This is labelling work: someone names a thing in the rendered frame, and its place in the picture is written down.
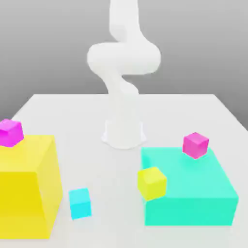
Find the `small magenta cube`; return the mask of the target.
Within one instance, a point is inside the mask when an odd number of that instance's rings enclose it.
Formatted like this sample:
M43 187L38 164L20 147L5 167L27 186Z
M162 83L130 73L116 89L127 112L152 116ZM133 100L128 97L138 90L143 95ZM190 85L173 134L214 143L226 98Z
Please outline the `small magenta cube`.
M207 153L208 144L207 137L194 132L184 137L183 152L193 159L198 159Z
M0 121L0 146L14 147L24 139L22 124L19 121Z

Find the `large turquoise box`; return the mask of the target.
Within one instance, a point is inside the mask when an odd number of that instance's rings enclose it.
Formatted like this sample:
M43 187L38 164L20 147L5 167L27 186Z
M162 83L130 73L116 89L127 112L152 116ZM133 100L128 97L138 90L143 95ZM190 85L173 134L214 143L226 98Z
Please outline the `large turquoise box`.
M214 152L193 159L180 147L141 149L141 168L167 178L165 196L144 201L146 226L231 226L238 194Z

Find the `small yellow cube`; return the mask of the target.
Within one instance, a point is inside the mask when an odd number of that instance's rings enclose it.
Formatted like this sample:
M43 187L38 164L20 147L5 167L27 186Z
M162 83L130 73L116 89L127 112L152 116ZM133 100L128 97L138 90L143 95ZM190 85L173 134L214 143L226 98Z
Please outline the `small yellow cube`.
M163 197L166 185L167 178L158 167L138 171L138 190L146 201Z

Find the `large yellow box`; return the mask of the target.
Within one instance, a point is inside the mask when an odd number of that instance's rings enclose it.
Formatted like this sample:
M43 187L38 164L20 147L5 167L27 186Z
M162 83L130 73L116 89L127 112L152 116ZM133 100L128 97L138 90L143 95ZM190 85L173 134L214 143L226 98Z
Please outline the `large yellow box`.
M0 146L0 239L49 239L61 201L53 135Z

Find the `small cyan cube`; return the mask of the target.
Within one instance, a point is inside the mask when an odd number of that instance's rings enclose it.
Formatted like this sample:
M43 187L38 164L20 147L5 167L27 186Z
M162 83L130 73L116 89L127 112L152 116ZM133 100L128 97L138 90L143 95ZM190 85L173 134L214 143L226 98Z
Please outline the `small cyan cube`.
M69 206L72 220L92 215L91 199L87 188L69 191Z

